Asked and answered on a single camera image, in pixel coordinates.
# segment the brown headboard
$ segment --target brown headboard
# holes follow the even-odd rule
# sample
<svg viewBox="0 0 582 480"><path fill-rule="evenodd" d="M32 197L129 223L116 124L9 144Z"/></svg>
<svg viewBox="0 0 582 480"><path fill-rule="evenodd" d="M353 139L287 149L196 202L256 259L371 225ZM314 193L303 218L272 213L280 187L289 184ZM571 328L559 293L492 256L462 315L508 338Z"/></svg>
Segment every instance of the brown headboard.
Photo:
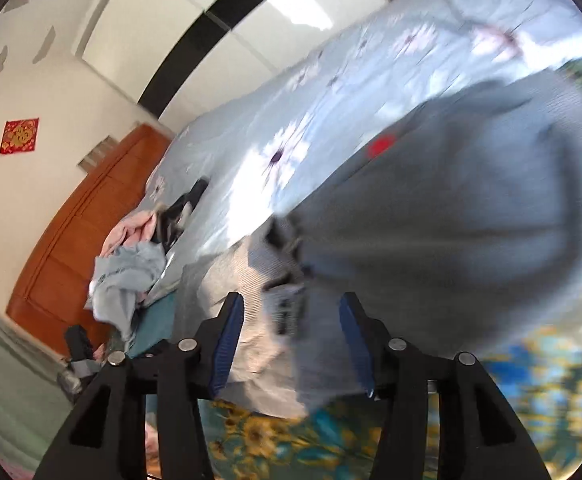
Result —
<svg viewBox="0 0 582 480"><path fill-rule="evenodd" d="M81 182L40 237L15 284L7 315L62 355L65 330L84 326L94 348L110 326L84 309L94 257L111 228L145 193L169 139L149 124L133 130Z"/></svg>

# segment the red tag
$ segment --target red tag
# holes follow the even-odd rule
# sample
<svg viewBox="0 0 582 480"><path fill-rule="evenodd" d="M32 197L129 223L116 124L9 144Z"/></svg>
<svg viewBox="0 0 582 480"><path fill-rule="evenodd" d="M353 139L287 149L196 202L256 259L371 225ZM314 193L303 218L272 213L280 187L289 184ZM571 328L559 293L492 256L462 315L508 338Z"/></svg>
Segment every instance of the red tag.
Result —
<svg viewBox="0 0 582 480"><path fill-rule="evenodd" d="M1 155L32 152L36 149L36 136L40 119L7 121L0 143Z"/></svg>
<svg viewBox="0 0 582 480"><path fill-rule="evenodd" d="M367 148L369 157L375 158L376 156L391 148L391 146L394 144L395 137L390 134L375 137L375 139L372 140L371 144L369 144L369 147Z"/></svg>

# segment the black wardrobe stripe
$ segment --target black wardrobe stripe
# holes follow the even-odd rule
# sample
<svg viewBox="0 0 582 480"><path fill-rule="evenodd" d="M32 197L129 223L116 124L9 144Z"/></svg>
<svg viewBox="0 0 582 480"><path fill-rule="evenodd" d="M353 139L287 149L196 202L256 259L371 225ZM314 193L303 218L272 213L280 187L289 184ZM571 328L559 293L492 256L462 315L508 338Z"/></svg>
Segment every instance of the black wardrobe stripe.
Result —
<svg viewBox="0 0 582 480"><path fill-rule="evenodd" d="M160 117L191 72L225 34L226 28L202 13L164 58L138 104Z"/></svg>
<svg viewBox="0 0 582 480"><path fill-rule="evenodd" d="M160 117L178 89L218 41L263 1L216 0L164 58L138 104Z"/></svg>

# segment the beige wall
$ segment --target beige wall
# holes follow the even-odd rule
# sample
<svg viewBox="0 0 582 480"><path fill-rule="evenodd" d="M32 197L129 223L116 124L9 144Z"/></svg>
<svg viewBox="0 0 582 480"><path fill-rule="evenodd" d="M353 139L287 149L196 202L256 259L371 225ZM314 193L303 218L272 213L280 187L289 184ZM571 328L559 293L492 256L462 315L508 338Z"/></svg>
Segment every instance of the beige wall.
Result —
<svg viewBox="0 0 582 480"><path fill-rule="evenodd" d="M0 14L0 140L6 121L40 118L34 152L0 155L0 312L38 238L84 178L76 164L106 136L121 139L136 121L151 121L70 54L91 3L28 0ZM51 27L55 38L41 56Z"/></svg>

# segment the blue gripper pad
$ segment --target blue gripper pad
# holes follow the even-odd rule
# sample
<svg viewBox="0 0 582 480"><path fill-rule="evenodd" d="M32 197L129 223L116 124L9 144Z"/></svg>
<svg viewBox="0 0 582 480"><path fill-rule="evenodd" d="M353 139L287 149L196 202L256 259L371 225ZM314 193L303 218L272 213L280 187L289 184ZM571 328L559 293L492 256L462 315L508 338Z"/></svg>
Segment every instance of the blue gripper pad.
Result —
<svg viewBox="0 0 582 480"><path fill-rule="evenodd" d="M214 397L225 387L229 378L229 371L231 371L231 364L233 363L235 349L238 346L243 322L244 298L240 294L236 294L231 314L226 320L222 334L213 352L213 375L209 383L209 389Z"/></svg>
<svg viewBox="0 0 582 480"><path fill-rule="evenodd" d="M375 381L373 381L371 354L364 338L362 338L360 327L357 325L353 312L351 312L346 296L340 300L340 326L349 346L351 360L357 373L357 381L367 392L367 396L373 397Z"/></svg>

